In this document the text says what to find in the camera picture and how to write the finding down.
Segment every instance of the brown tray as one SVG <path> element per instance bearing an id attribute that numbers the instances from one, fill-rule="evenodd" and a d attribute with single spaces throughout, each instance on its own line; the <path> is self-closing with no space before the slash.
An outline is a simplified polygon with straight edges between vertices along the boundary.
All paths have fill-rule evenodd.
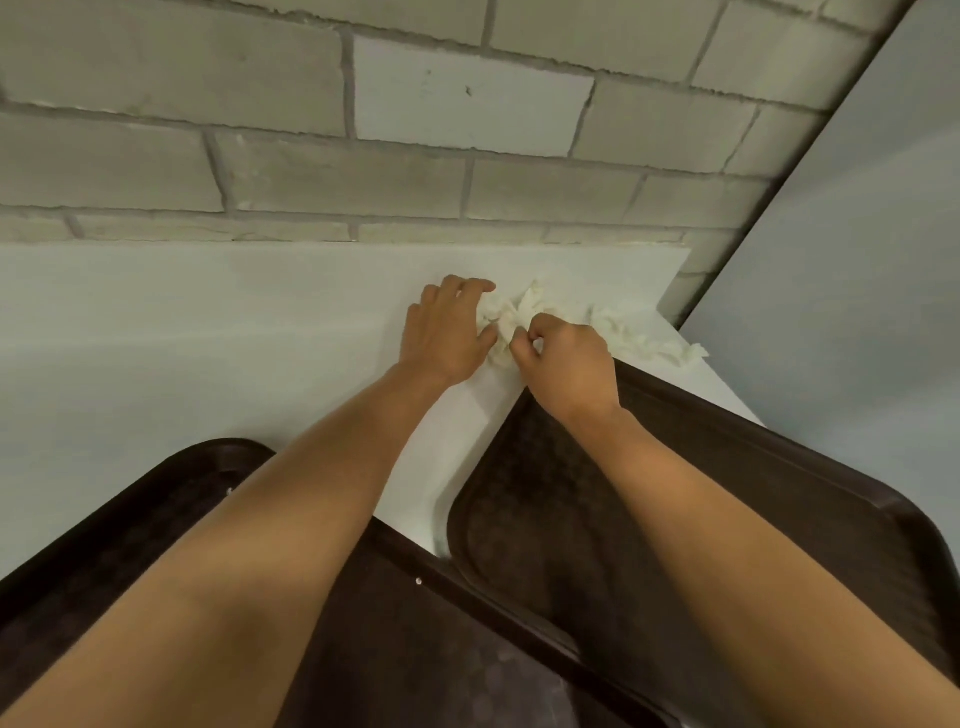
<path id="1" fill-rule="evenodd" d="M 883 483 L 677 387 L 622 362 L 616 371 L 623 405 L 645 427 L 956 682 L 960 590 L 923 512 Z M 688 725 L 762 725 L 610 483 L 529 392 L 455 500 L 447 538 L 474 589 L 537 639 L 575 645 L 599 680 Z"/>
<path id="2" fill-rule="evenodd" d="M 249 440 L 186 449 L 0 581 L 0 713 L 271 456 Z M 327 724 L 675 725 L 530 640 L 452 566 L 376 519 L 330 594 L 277 722 Z"/>

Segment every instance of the white surface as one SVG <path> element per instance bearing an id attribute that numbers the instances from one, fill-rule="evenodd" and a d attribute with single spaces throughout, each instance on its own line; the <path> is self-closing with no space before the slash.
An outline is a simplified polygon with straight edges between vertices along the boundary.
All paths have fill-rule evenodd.
<path id="1" fill-rule="evenodd" d="M 566 157 L 593 79 L 389 40 L 354 46 L 361 139 Z"/>
<path id="2" fill-rule="evenodd" d="M 684 327 L 763 421 L 960 555 L 960 5 L 921 0 Z"/>
<path id="3" fill-rule="evenodd" d="M 505 294 L 532 279 L 635 330 L 687 251 L 321 244 L 0 248 L 0 575 L 163 458 L 202 440 L 275 449 L 396 361 L 409 302 L 455 271 Z M 701 362 L 641 368 L 750 417 Z M 377 516 L 435 552 L 446 508 L 520 392 L 485 367 L 448 392 Z"/>

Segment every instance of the skin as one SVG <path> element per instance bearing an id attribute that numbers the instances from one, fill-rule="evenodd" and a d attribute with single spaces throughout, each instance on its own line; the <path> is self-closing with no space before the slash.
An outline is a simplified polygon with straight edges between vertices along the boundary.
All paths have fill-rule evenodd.
<path id="1" fill-rule="evenodd" d="M 333 582 L 410 435 L 496 341 L 489 281 L 410 307 L 399 362 L 178 541 L 0 728 L 269 728 Z M 542 352 L 533 342 L 542 339 Z M 511 351 L 603 469 L 705 633 L 783 726 L 960 726 L 960 692 L 769 523 L 658 442 L 589 327 L 541 314 Z"/>

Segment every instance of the wall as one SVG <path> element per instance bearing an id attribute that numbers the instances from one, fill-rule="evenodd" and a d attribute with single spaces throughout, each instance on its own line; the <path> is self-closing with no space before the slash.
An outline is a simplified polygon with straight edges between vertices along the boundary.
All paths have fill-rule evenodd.
<path id="1" fill-rule="evenodd" d="M 900 0 L 4 0 L 0 239 L 693 247 L 712 280 Z"/>
<path id="2" fill-rule="evenodd" d="M 683 333 L 767 425 L 960 553 L 960 5 L 920 0 Z"/>

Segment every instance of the person's left arm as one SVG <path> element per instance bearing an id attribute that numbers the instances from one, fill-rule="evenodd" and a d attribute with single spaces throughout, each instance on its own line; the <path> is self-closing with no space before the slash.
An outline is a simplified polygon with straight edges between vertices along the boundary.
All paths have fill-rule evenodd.
<path id="1" fill-rule="evenodd" d="M 191 529 L 11 709 L 0 728 L 269 728 L 326 597 L 410 435 L 496 341 L 486 280 L 410 306 L 399 362 Z"/>

